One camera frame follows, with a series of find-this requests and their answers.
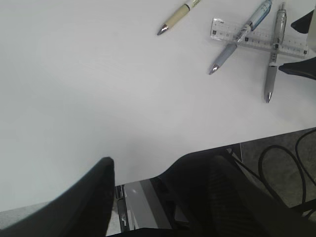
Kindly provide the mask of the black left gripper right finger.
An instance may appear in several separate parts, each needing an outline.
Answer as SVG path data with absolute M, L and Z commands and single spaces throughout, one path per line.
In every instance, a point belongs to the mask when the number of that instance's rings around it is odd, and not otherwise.
M 314 237 L 316 225 L 251 183 L 223 156 L 210 159 L 208 187 L 216 232 L 221 237 Z

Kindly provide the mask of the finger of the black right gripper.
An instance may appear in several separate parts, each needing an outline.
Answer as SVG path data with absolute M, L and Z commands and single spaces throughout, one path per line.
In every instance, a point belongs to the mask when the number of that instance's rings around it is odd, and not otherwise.
M 288 74 L 316 79 L 316 57 L 295 63 L 285 63 L 278 68 Z
M 291 24 L 291 27 L 301 34 L 307 34 L 309 32 L 311 20 L 314 14 L 314 10 L 299 18 Z

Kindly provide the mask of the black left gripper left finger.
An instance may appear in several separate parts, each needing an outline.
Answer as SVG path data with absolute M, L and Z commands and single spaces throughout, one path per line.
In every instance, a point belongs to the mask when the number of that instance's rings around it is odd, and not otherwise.
M 100 159 L 79 181 L 2 237 L 104 237 L 114 202 L 114 161 Z

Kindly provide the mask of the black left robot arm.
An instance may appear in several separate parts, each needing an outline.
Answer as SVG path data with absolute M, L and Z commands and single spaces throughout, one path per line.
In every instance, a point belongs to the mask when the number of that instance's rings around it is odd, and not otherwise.
M 226 152 L 201 151 L 161 179 L 189 220 L 186 230 L 140 228 L 125 237 L 313 237 L 315 223 L 257 188 Z M 80 180 L 3 237 L 103 237 L 114 201 L 114 161 L 100 159 Z

